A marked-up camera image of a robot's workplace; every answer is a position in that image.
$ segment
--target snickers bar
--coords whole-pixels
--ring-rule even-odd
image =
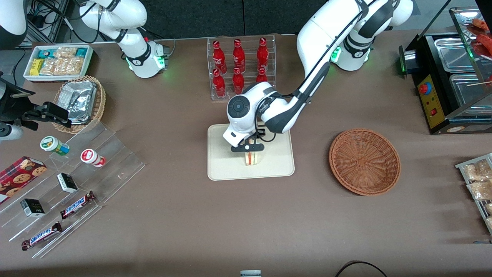
[[[23,241],[22,242],[22,250],[23,251],[29,250],[36,243],[46,239],[47,237],[51,236],[52,234],[61,233],[61,232],[62,232],[62,226],[59,222],[57,222],[53,226],[51,226],[51,228],[44,230],[43,232],[32,237],[30,240]]]
[[[89,201],[91,201],[94,198],[95,198],[94,193],[92,191],[90,191],[88,194],[84,195],[77,202],[73,203],[68,208],[61,211],[60,214],[61,214],[62,219],[66,219],[69,215],[78,211],[78,209],[85,206],[87,203],[89,203]]]

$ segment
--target red cookie box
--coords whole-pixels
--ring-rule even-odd
[[[47,170],[44,163],[22,157],[0,172],[0,204]]]

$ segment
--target wicker basket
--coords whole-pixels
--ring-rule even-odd
[[[69,83],[75,83],[75,82],[82,82],[82,81],[91,81],[94,84],[97,85],[97,92],[94,100],[94,106],[92,108],[92,115],[91,115],[91,121],[89,123],[92,123],[94,121],[99,121],[102,118],[102,114],[104,113],[104,105],[106,104],[106,93],[104,92],[104,88],[102,87],[101,83],[94,77],[92,76],[83,76],[77,79],[73,79],[68,81]],[[57,95],[55,96],[55,103],[58,102],[58,97],[60,96],[60,91],[62,88],[58,90]],[[53,123],[55,128],[58,131],[64,132],[64,133],[70,133],[70,134],[77,134],[80,132],[83,128],[85,128],[88,124],[86,125],[72,125],[71,128],[67,128],[63,125]]]
[[[368,129],[342,132],[328,154],[338,181],[360,195],[380,195],[394,187],[400,177],[400,157],[382,135]]]

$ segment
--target red bottle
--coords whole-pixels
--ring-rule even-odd
[[[232,76],[232,83],[234,84],[234,93],[243,93],[243,88],[245,87],[245,79],[241,74],[241,70],[238,67],[234,68],[234,76]]]
[[[246,59],[245,51],[241,47],[241,40],[234,40],[234,51],[232,51],[232,56],[234,57],[234,66],[239,68],[241,73],[246,71]]]
[[[212,45],[214,46],[215,67],[220,71],[220,75],[225,75],[227,73],[227,65],[225,65],[224,51],[220,48],[220,42],[218,40],[214,40]]]
[[[262,37],[260,38],[260,47],[258,47],[258,51],[256,51],[256,60],[258,61],[258,71],[260,68],[264,68],[267,70],[268,68],[268,48],[267,48],[267,39]]]
[[[214,83],[215,93],[217,94],[217,97],[224,98],[225,97],[224,78],[220,76],[220,72],[218,69],[214,69],[212,72],[214,74],[214,79],[212,80],[212,82]]]
[[[258,76],[256,77],[256,82],[259,83],[259,82],[268,82],[268,78],[267,76],[265,75],[265,68],[260,68],[258,70]]]

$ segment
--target beige tray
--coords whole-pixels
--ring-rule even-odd
[[[290,176],[294,173],[294,155],[290,131],[277,134],[274,141],[264,143],[260,162],[246,166],[244,153],[231,152],[231,145],[222,137],[229,124],[212,125],[208,130],[207,173],[212,181]],[[266,138],[273,136],[267,130]]]

